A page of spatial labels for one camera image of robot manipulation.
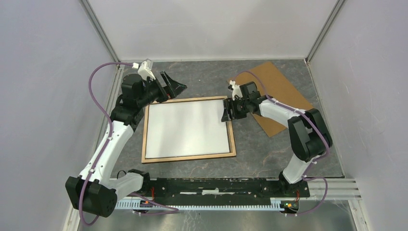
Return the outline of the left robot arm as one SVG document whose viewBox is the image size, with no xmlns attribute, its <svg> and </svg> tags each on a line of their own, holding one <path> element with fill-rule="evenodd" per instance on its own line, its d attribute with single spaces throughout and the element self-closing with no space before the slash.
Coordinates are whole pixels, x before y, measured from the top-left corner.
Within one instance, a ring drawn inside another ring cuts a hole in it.
<svg viewBox="0 0 408 231">
<path fill-rule="evenodd" d="M 106 218 L 119 200 L 132 193 L 146 196 L 151 191 L 147 172 L 131 170 L 114 181 L 110 177 L 121 151 L 143 119 L 145 107 L 174 99 L 187 89 L 185 84 L 173 80 L 166 72 L 160 75 L 164 86 L 159 80 L 143 78 L 140 74 L 123 78 L 121 94 L 108 115 L 103 140 L 79 175 L 67 179 L 65 188 L 81 220 L 85 213 Z"/>
</svg>

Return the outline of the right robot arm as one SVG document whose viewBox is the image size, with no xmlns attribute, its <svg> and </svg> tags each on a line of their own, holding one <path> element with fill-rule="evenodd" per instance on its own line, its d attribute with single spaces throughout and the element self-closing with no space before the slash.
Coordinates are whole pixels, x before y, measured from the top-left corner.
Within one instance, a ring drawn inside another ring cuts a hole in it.
<svg viewBox="0 0 408 231">
<path fill-rule="evenodd" d="M 311 164 L 327 154 L 332 138 L 318 109 L 298 109 L 279 102 L 269 95 L 261 95 L 254 82 L 238 85 L 229 82 L 232 97 L 223 101 L 222 122 L 246 118 L 248 114 L 271 119 L 289 131 L 293 156 L 280 173 L 278 191 L 291 196 L 297 184 L 306 176 Z"/>
</svg>

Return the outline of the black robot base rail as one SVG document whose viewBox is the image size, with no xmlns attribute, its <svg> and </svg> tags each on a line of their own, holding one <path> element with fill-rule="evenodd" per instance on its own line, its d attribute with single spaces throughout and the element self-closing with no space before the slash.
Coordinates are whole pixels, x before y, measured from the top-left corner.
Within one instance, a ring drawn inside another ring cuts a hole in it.
<svg viewBox="0 0 408 231">
<path fill-rule="evenodd" d="M 269 205 L 271 198 L 310 197 L 307 182 L 284 186 L 274 178 L 156 178 L 137 193 L 167 206 Z"/>
</svg>

